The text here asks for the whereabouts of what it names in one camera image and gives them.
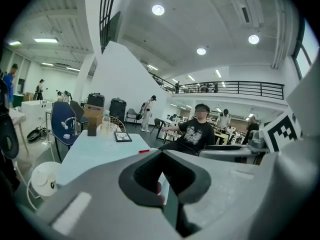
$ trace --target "pillar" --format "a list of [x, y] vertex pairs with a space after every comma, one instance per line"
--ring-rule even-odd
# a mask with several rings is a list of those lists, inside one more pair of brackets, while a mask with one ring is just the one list
[[87, 80], [87, 76], [89, 73], [89, 70], [91, 68], [92, 63], [94, 62], [95, 54], [90, 53], [87, 54], [83, 60], [83, 63], [81, 65], [78, 77], [76, 79], [74, 91], [72, 94], [72, 99], [80, 104], [82, 93], [84, 90], [84, 86]]

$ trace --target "blue chair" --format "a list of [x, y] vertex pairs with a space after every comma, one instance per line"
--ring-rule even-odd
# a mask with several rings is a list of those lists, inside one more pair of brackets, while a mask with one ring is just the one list
[[[52, 105], [52, 111], [51, 111], [51, 130], [52, 135], [54, 136], [56, 151], [59, 156], [60, 161], [60, 152], [58, 148], [58, 141], [62, 142], [64, 145], [70, 149], [70, 146], [73, 145], [73, 143], [76, 141], [78, 136], [74, 136], [74, 129], [72, 128], [72, 124], [74, 120], [68, 120], [66, 122], [66, 125], [68, 126], [68, 129], [65, 129], [61, 122], [66, 121], [68, 118], [75, 118], [76, 119], [76, 113], [71, 108], [71, 106], [67, 102], [62, 101], [56, 101]], [[69, 134], [70, 138], [66, 139], [64, 138], [65, 134]]]

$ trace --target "ceiling light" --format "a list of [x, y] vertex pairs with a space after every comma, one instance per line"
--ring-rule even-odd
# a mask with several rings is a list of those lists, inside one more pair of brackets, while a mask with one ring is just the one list
[[216, 69], [215, 72], [218, 74], [218, 77], [221, 78], [220, 71], [218, 69]]
[[44, 63], [44, 62], [42, 62], [41, 64], [43, 64], [43, 65], [48, 65], [48, 66], [54, 66], [54, 65], [51, 64], [51, 63]]
[[72, 68], [72, 67], [67, 67], [68, 70], [74, 70], [74, 71], [80, 71], [79, 69], [75, 69], [75, 68]]
[[35, 38], [34, 41], [37, 43], [58, 43], [56, 38]]
[[196, 52], [199, 54], [199, 55], [205, 55], [206, 54], [206, 49], [204, 48], [199, 48], [198, 50], [196, 50]]
[[249, 36], [249, 43], [253, 44], [253, 45], [256, 45], [257, 43], [259, 43], [259, 37], [256, 36], [255, 34], [250, 35]]
[[152, 7], [153, 14], [160, 16], [165, 13], [165, 9], [161, 5], [155, 5]]
[[148, 65], [147, 67], [148, 67], [149, 69], [151, 69], [151, 70], [156, 70], [156, 71], [158, 71], [158, 69], [157, 69], [156, 67], [154, 67], [154, 66]]
[[21, 42], [20, 41], [13, 41], [13, 42], [10, 42], [9, 45], [11, 45], [11, 46], [21, 45]]

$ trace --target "ceiling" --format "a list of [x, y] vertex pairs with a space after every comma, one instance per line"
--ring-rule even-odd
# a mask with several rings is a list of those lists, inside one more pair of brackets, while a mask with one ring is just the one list
[[[80, 69], [85, 56], [93, 53], [85, 15], [78, 11], [82, 5], [84, 0], [31, 1], [7, 36], [7, 42], [19, 40], [21, 44], [9, 48], [38, 63]], [[34, 38], [57, 38], [58, 43], [37, 43]], [[96, 66], [94, 62], [91, 73]]]
[[[152, 13], [154, 5], [164, 14]], [[242, 8], [248, 13], [245, 21]], [[169, 79], [208, 68], [271, 65], [277, 44], [275, 0], [131, 0], [120, 43]], [[252, 45], [250, 35], [260, 42]], [[198, 48], [205, 55], [198, 55]]]

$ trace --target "photo frame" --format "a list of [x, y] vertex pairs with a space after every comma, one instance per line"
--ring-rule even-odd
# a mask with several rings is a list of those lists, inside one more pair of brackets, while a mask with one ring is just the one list
[[116, 142], [132, 142], [129, 134], [123, 131], [115, 131], [114, 137]]

